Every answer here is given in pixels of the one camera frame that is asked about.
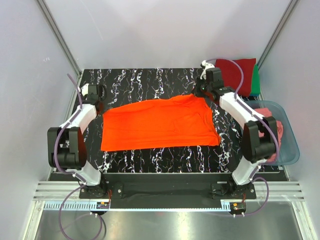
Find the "orange t shirt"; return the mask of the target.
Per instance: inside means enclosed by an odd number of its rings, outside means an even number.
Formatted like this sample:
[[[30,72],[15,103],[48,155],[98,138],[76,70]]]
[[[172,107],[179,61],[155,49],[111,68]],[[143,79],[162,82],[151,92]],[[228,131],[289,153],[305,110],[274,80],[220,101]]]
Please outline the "orange t shirt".
[[[103,114],[101,151],[218,146],[211,108],[193,94],[150,99]]]

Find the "clear blue plastic bin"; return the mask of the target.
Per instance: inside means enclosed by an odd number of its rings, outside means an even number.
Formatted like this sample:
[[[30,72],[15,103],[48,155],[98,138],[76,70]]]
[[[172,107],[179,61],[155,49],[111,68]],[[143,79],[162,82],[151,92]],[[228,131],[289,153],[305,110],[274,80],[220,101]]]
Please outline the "clear blue plastic bin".
[[[260,114],[266,117],[272,116],[276,119],[279,155],[276,161],[272,157],[267,161],[267,164],[285,166],[296,163],[300,157],[300,150],[285,110],[278,103],[268,100],[249,100],[246,103]]]

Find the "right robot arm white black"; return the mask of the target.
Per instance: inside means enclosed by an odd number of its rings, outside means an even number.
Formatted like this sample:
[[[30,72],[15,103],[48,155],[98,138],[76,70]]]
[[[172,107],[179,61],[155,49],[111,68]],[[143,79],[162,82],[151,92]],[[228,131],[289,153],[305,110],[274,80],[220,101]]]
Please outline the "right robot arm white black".
[[[202,73],[196,79],[193,94],[209,98],[230,114],[242,128],[242,158],[228,181],[215,189],[217,197],[240,198],[250,189],[254,175],[272,155],[279,152],[277,121],[252,109],[238,94],[224,85],[222,72],[213,64],[202,63]]]

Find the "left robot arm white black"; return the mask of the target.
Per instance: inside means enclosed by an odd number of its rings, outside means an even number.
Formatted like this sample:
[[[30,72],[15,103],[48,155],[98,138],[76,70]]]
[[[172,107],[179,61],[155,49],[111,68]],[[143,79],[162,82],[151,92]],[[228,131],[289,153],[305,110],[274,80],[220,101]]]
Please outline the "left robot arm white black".
[[[48,164],[63,174],[72,175],[97,198],[108,193],[102,174],[88,162],[84,132],[104,111],[107,89],[102,84],[85,84],[78,89],[79,104],[66,122],[47,131]]]

